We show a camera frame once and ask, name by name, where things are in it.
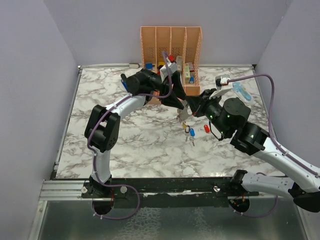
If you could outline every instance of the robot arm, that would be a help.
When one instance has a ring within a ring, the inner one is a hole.
[[[288,151],[276,140],[275,144],[267,131],[249,122],[251,109],[239,98],[228,98],[221,106],[221,96],[232,89],[227,79],[227,76],[216,78],[218,90],[207,89],[199,96],[186,97],[193,115],[206,116],[220,132],[222,139],[230,138],[230,144],[237,150],[271,164],[286,175],[272,177],[238,170],[231,181],[248,192],[264,192],[293,198],[294,203],[301,208],[319,212],[320,205],[317,202],[320,201],[320,168]]]
[[[153,91],[159,91],[159,95],[164,96],[169,92],[170,87],[168,79],[161,79],[160,76],[145,69],[128,78],[121,75],[121,78],[126,83],[128,95],[106,107],[95,106],[84,133],[85,137],[89,138],[99,119],[106,113],[106,108],[110,109],[121,102],[103,120],[107,122],[106,126],[99,125],[91,139],[91,145],[97,152],[96,171],[103,183],[111,178],[110,150],[117,142],[121,119],[151,100],[150,97],[139,94],[152,94]],[[248,122],[251,110],[239,98],[229,98],[221,106],[219,102],[222,95],[232,89],[227,84],[224,85],[225,78],[216,79],[218,90],[206,89],[199,96],[186,96],[180,74],[176,71],[172,74],[172,93],[169,97],[162,98],[161,103],[183,109],[184,106],[179,99],[186,100],[193,116],[206,116],[220,132],[221,139],[230,138],[230,144],[239,151],[273,165],[286,175],[285,177],[272,177],[237,170],[230,184],[227,185],[228,188],[237,189],[236,191],[240,189],[242,193],[264,192],[293,198],[295,204],[301,208],[319,212],[320,178],[302,166],[309,166],[316,173],[320,173],[320,168],[310,165],[283,147],[282,149],[287,151],[286,154],[279,151],[267,131]],[[288,154],[293,156],[297,162],[292,161],[287,156]],[[92,172],[91,177],[98,182],[95,171]]]

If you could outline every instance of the bolt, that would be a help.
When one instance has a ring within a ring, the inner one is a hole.
[[[220,192],[220,187],[218,187],[218,186],[214,186],[213,187],[213,190],[216,192],[216,193],[218,193],[218,192]]]
[[[120,192],[121,192],[122,194],[125,194],[127,191],[128,191],[128,189],[127,189],[126,186],[122,186],[122,187],[120,188]]]
[[[88,189],[85,186],[83,186],[81,188],[81,193],[86,194],[87,192],[88,192]]]

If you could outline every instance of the white connector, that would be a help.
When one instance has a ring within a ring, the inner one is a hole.
[[[177,64],[175,62],[169,62],[168,67],[171,71],[171,74],[173,74],[174,72],[176,72],[178,70]],[[164,82],[164,80],[168,76],[166,65],[163,65],[163,67],[160,69],[160,76],[161,76],[162,82]]]
[[[214,91],[209,97],[209,99],[221,97],[233,88],[232,83],[228,83],[228,80],[230,79],[230,75],[225,74],[225,75],[218,76],[215,78],[216,81],[217,81],[217,78],[220,78],[221,86],[216,87],[217,91]]]

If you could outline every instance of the marble surface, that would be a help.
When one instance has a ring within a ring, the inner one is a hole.
[[[92,152],[87,149],[84,131],[92,108],[113,103],[126,92],[120,74],[130,76],[137,69],[87,68],[83,69],[69,126],[67,129],[57,179],[88,178],[92,171]],[[253,74],[250,67],[202,67],[199,70],[201,91],[215,87],[215,77],[230,74],[231,78]],[[255,79],[242,82],[253,96],[249,121],[267,130],[267,115]],[[233,91],[226,98],[236,97]],[[237,169],[264,172],[281,176],[268,163],[248,156],[229,144],[230,139],[218,142],[204,131],[206,117],[187,120],[195,130],[195,146],[185,142],[181,123],[176,119],[177,109],[163,105],[146,105],[120,124],[117,144],[111,150],[110,170],[114,178],[178,178],[232,176]]]

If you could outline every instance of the white wall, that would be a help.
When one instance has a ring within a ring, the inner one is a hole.
[[[292,0],[44,0],[80,65],[141,62],[140,26],[201,26],[202,64],[257,64]]]
[[[320,167],[320,1],[294,0],[257,68],[275,81],[273,126],[289,150]],[[265,99],[270,84],[259,79]],[[315,214],[315,226],[320,215]]]
[[[28,238],[77,64],[41,0],[0,3],[0,239]]]

